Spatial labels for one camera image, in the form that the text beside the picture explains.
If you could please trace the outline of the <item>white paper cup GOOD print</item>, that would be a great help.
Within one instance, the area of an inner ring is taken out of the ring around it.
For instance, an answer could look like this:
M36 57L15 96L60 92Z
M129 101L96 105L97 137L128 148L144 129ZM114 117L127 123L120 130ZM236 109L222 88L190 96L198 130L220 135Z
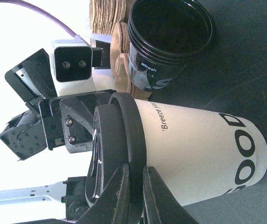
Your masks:
M185 206L237 192L267 170L267 144L249 120L230 114L136 100L147 165Z

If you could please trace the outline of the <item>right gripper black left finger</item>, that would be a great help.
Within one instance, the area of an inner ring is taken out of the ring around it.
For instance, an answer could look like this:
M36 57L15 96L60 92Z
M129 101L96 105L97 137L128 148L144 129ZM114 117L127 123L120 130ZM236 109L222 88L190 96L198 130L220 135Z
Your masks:
M125 224L130 202L129 168L114 172L100 198L77 221L78 224Z

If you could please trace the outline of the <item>black paper cup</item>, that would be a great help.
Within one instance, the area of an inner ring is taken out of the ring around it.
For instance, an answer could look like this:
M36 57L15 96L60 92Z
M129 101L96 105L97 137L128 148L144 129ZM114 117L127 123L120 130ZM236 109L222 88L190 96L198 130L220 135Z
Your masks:
M131 82L155 92L208 51L215 24L197 0L136 0L127 30Z

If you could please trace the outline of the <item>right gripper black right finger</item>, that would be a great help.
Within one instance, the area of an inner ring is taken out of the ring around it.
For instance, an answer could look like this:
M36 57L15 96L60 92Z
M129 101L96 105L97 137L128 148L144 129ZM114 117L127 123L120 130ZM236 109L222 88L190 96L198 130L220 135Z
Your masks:
M196 224L197 221L179 204L155 169L143 169L143 223Z

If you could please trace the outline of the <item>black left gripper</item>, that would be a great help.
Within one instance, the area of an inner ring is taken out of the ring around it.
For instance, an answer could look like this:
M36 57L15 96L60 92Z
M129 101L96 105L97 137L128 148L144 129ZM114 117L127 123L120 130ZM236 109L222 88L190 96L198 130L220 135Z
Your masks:
M12 118L0 140L24 161L48 148L65 146L69 153L92 151L93 117L114 90L56 97L49 55L40 49L5 73L6 82L24 101L47 98L38 110Z

